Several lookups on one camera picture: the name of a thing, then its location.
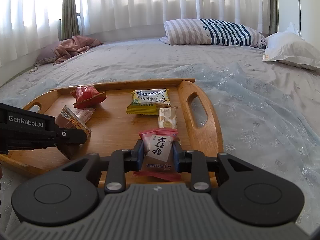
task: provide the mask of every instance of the green curtain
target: green curtain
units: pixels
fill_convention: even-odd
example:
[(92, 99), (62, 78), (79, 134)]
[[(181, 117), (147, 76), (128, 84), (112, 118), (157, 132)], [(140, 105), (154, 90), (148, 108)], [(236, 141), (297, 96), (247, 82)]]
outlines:
[(270, 0), (270, 27), (269, 34), (274, 34), (278, 31), (278, 0)]
[(70, 39), (73, 35), (80, 35), (76, 12), (76, 0), (63, 0), (61, 17), (61, 39)]

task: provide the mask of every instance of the pink pillow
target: pink pillow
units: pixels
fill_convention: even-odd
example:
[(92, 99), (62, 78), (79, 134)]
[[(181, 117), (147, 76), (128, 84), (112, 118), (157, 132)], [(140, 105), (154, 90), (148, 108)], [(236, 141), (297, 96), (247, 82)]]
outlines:
[(56, 41), (53, 44), (47, 45), (46, 47), (42, 48), (34, 65), (38, 67), (44, 64), (53, 63), (56, 59), (54, 50), (61, 42), (63, 41)]

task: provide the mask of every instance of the sheer curtain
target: sheer curtain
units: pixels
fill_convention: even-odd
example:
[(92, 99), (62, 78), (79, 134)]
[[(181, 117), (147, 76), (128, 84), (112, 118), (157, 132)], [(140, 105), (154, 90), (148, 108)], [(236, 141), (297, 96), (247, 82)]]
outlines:
[(179, 18), (226, 20), (268, 33), (270, 0), (80, 0), (83, 35)]
[(0, 66), (58, 41), (61, 10), (62, 0), (0, 0)]

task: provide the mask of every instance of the bedsheet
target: bedsheet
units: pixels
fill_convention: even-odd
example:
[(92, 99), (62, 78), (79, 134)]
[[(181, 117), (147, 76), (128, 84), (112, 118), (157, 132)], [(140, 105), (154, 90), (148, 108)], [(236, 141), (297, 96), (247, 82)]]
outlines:
[[(169, 46), (157, 39), (115, 42), (60, 65), (24, 73), (0, 88), (0, 101), (23, 107), (54, 87), (195, 77), (215, 106), (225, 151), (296, 183), (306, 196), (297, 223), (311, 233), (320, 222), (320, 140), (316, 134), (320, 78), (281, 63), (262, 62), (262, 54), (263, 50), (251, 47)], [(194, 101), (193, 108), (203, 125), (205, 115), (199, 102)], [(9, 231), (16, 220), (10, 216), (8, 195), (23, 178), (6, 174), (4, 169), (0, 226)]]

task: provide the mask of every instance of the blue striped pillow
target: blue striped pillow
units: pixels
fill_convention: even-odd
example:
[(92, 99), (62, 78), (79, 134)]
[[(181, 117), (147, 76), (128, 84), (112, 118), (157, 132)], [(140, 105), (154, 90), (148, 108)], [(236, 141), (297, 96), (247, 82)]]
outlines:
[(265, 37), (256, 30), (236, 23), (213, 19), (178, 19), (166, 21), (166, 38), (170, 45), (206, 44), (239, 45), (263, 48)]

